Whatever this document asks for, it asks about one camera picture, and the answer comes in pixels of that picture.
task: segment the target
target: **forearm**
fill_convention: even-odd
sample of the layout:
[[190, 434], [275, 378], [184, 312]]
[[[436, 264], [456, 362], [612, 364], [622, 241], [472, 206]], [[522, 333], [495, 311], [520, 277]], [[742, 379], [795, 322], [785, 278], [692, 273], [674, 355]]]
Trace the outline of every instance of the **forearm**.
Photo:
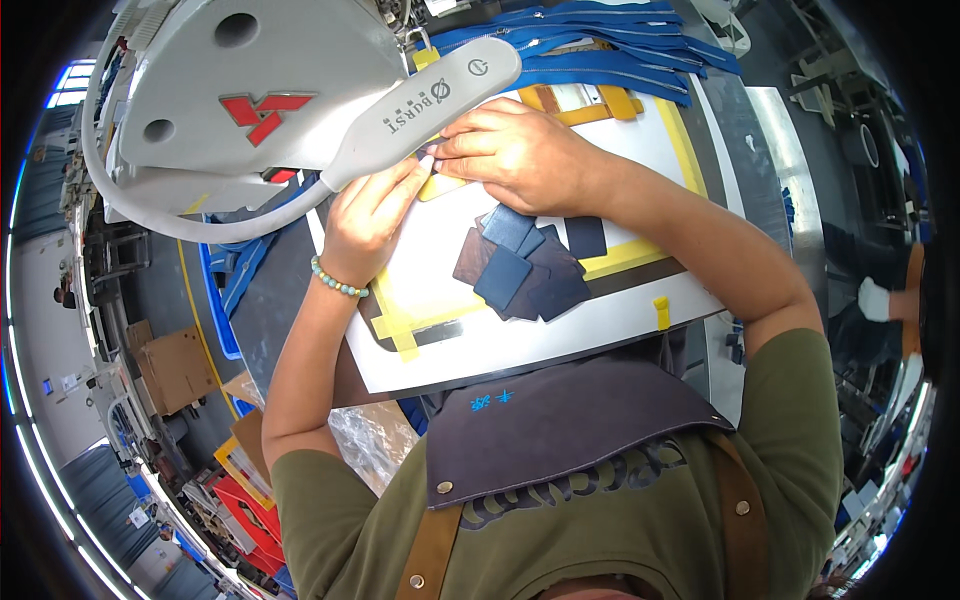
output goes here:
[[276, 361], [263, 415], [263, 437], [282, 438], [326, 425], [334, 370], [356, 297], [311, 277], [283, 352]]
[[802, 326], [823, 330], [804, 276], [763, 232], [642, 165], [618, 159], [614, 171], [601, 216], [676, 257], [748, 328], [799, 307]]

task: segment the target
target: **metal table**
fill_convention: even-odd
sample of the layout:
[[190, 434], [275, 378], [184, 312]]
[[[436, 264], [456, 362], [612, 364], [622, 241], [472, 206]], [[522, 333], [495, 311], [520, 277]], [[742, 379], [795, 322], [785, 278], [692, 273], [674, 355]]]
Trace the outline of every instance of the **metal table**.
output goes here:
[[[676, 0], [673, 4], [686, 21], [684, 32], [687, 35], [717, 44], [713, 32], [688, 0]], [[691, 93], [694, 105], [682, 109], [681, 115], [710, 199], [722, 206], [729, 206], [730, 202], [742, 203], [746, 218], [790, 251], [790, 234], [777, 172], [746, 88], [739, 77], [714, 68], [708, 69], [706, 80], [694, 85], [702, 86], [710, 107], [705, 111], [696, 94]], [[722, 136], [729, 156], [717, 155], [713, 142], [717, 135]], [[725, 187], [722, 171], [733, 173], [735, 185], [728, 178]], [[288, 188], [280, 196], [285, 198], [291, 192], [292, 188]], [[313, 253], [306, 219], [299, 219], [285, 228], [261, 263], [231, 319], [244, 362], [263, 395], [270, 386], [276, 360], [312, 277], [309, 257]], [[824, 267], [821, 265], [819, 269], [822, 272]], [[826, 293], [826, 279], [822, 291]], [[458, 385], [469, 383], [458, 382]], [[413, 393], [418, 392], [408, 390], [397, 396]]]

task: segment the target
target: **woman's right hand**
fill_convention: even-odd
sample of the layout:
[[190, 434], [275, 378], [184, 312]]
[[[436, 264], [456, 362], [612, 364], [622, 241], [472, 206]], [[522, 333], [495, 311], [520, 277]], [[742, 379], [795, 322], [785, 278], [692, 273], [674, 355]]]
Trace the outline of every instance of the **woman's right hand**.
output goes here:
[[438, 173], [482, 181], [491, 196], [524, 214], [603, 216], [602, 190], [623, 160], [508, 98], [471, 110], [441, 135], [448, 141], [427, 150]]

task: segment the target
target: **plastic bag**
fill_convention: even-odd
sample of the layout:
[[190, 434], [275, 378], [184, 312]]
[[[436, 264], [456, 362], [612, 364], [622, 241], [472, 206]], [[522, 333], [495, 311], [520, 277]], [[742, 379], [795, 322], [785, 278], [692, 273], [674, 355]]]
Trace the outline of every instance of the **plastic bag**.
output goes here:
[[420, 439], [393, 400], [335, 408], [326, 422], [344, 461], [377, 497]]

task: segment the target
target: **factory floor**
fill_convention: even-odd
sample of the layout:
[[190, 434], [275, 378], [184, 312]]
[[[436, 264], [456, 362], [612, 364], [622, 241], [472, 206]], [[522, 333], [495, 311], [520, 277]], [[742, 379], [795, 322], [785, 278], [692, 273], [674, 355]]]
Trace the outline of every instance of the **factory floor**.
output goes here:
[[[782, 4], [779, 0], [760, 3], [743, 19], [753, 43], [752, 50], [739, 60], [746, 85], [774, 86], [784, 90], [790, 86], [790, 73], [799, 73], [799, 68], [787, 61], [808, 45], [809, 37], [799, 23], [792, 23], [787, 18], [783, 12], [784, 6], [780, 6]], [[821, 218], [846, 230], [864, 234], [865, 225], [860, 216], [860, 200], [857, 198], [852, 168], [844, 158], [838, 135], [819, 114], [804, 112], [787, 98], [784, 101], [804, 146]], [[194, 319], [183, 283], [176, 240], [156, 234], [152, 237], [152, 266], [127, 277], [123, 282], [123, 291], [131, 323], [139, 319], [149, 320], [154, 336], [158, 337], [188, 327], [194, 323]], [[188, 242], [182, 246], [197, 314], [214, 365], [221, 380], [229, 381], [244, 370], [243, 361], [227, 360], [220, 351], [201, 279], [197, 246]], [[835, 314], [850, 301], [852, 290], [848, 287], [836, 281], [830, 282], [829, 314]], [[691, 325], [687, 337], [687, 363], [690, 369], [684, 380], [704, 395], [708, 382], [706, 370], [701, 365], [706, 351], [703, 326]], [[229, 438], [233, 416], [218, 392], [207, 396], [206, 404], [196, 411], [196, 417], [189, 414], [184, 417], [188, 432], [180, 440], [180, 447], [193, 467], [199, 469], [213, 459], [214, 450]]]

